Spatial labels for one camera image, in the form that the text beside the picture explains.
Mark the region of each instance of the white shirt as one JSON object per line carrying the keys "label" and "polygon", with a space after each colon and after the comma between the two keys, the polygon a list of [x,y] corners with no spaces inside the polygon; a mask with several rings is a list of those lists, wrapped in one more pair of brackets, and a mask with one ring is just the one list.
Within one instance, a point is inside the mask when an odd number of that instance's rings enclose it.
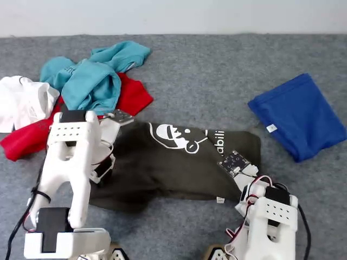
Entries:
{"label": "white shirt", "polygon": [[50,116],[59,91],[23,76],[0,80],[0,132],[10,133]]}

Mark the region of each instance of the turquoise cloth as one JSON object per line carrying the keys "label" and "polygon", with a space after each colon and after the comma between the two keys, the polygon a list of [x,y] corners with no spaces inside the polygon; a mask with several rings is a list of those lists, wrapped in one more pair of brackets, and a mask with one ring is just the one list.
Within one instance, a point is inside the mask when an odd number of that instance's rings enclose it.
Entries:
{"label": "turquoise cloth", "polygon": [[89,59],[75,64],[66,57],[46,62],[40,75],[57,89],[69,110],[93,110],[98,115],[113,112],[121,81],[116,72],[141,66],[150,49],[133,41],[92,50]]}

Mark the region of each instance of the carpet floor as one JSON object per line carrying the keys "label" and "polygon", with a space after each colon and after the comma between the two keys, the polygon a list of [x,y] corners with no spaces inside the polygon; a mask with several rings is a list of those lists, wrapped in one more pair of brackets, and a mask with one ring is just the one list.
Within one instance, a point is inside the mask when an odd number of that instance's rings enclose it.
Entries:
{"label": "carpet floor", "polygon": [[[134,40],[152,49],[145,64],[128,76],[141,80],[155,101],[137,118],[201,128],[249,129],[262,141],[262,170],[286,184],[306,213],[312,231],[310,259],[347,256],[347,142],[296,164],[247,107],[254,96],[301,73],[310,73],[333,110],[347,125],[347,35],[124,35],[0,39],[0,77],[38,80],[51,57],[74,61],[95,47]],[[0,152],[0,255],[25,209],[43,153],[17,162]],[[64,185],[55,205],[68,206]],[[201,259],[206,248],[226,243],[226,227],[241,216],[227,201],[154,199],[139,214],[89,208],[87,226],[106,228],[130,259]],[[297,259],[306,233],[299,217]],[[12,258],[23,257],[24,233],[13,243]]]}

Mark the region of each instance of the blue cloth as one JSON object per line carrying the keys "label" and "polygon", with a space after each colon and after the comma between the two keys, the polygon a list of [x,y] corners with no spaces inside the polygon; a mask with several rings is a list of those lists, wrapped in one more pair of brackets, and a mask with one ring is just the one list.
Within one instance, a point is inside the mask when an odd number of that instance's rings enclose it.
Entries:
{"label": "blue cloth", "polygon": [[248,103],[296,162],[346,140],[346,129],[309,74],[301,74]]}
{"label": "blue cloth", "polygon": [[114,111],[119,98],[121,81],[116,72],[141,66],[149,53],[149,48],[125,41],[93,49],[89,59],[77,64],[55,57],[43,65],[40,81],[61,92],[69,110],[93,110],[102,115]]}

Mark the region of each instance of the white wall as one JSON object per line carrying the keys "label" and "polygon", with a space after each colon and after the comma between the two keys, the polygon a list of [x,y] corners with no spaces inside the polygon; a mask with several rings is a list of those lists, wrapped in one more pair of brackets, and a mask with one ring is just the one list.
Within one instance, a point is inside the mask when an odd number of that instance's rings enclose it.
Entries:
{"label": "white wall", "polygon": [[347,33],[346,0],[1,0],[0,37]]}

